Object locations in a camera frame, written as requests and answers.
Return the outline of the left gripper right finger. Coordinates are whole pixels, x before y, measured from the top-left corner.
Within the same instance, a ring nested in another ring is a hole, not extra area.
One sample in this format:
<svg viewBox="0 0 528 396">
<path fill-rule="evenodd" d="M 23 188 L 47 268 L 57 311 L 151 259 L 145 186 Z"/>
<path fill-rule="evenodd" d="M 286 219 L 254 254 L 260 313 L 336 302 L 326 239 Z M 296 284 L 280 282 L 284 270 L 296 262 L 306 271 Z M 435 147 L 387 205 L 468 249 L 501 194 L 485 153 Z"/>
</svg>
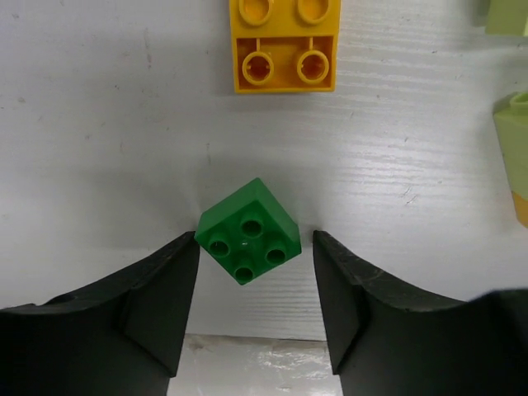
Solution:
<svg viewBox="0 0 528 396">
<path fill-rule="evenodd" d="M 324 231 L 313 264 L 332 371 L 345 395 L 524 395 L 527 292 L 468 302 L 411 285 Z"/>
</svg>

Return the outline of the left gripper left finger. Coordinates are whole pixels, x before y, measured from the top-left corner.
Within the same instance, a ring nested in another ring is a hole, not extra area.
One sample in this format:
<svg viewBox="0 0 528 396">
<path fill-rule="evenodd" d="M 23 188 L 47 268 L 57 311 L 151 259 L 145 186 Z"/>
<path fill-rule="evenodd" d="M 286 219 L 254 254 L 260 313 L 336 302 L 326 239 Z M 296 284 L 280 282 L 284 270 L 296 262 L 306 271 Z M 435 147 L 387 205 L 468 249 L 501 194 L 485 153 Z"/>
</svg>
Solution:
<svg viewBox="0 0 528 396">
<path fill-rule="evenodd" d="M 1 312 L 4 395 L 164 395 L 175 377 L 200 248 L 186 232 L 45 304 Z"/>
</svg>

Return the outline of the dark green square lego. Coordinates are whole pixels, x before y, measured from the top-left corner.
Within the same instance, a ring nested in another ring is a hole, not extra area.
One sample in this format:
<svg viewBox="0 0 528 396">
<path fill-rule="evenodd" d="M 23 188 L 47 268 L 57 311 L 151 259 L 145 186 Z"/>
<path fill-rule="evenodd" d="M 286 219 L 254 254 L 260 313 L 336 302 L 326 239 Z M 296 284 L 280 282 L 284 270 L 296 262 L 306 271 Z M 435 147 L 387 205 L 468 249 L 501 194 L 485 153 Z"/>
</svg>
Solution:
<svg viewBox="0 0 528 396">
<path fill-rule="evenodd" d="M 240 285 L 302 252 L 299 226 L 259 178 L 203 212 L 195 240 Z"/>
</svg>

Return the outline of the yellow orange long lego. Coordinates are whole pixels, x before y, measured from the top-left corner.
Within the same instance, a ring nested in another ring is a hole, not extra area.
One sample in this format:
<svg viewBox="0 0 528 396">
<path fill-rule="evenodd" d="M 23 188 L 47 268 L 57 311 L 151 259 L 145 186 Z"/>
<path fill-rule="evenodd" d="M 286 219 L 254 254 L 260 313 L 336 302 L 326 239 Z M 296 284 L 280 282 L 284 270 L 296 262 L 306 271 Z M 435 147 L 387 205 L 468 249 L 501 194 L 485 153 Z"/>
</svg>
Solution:
<svg viewBox="0 0 528 396">
<path fill-rule="evenodd" d="M 234 91 L 332 92 L 339 0 L 231 0 Z"/>
</svg>

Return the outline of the lime green small lego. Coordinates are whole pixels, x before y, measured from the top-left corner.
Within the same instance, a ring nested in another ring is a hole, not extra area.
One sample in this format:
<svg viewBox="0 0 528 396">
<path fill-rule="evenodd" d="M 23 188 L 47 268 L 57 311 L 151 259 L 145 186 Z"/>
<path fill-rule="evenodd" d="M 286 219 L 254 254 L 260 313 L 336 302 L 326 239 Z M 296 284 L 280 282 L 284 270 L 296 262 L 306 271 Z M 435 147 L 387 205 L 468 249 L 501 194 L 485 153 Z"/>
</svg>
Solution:
<svg viewBox="0 0 528 396">
<path fill-rule="evenodd" d="M 476 1 L 475 19 L 487 35 L 527 37 L 527 0 Z"/>
</svg>

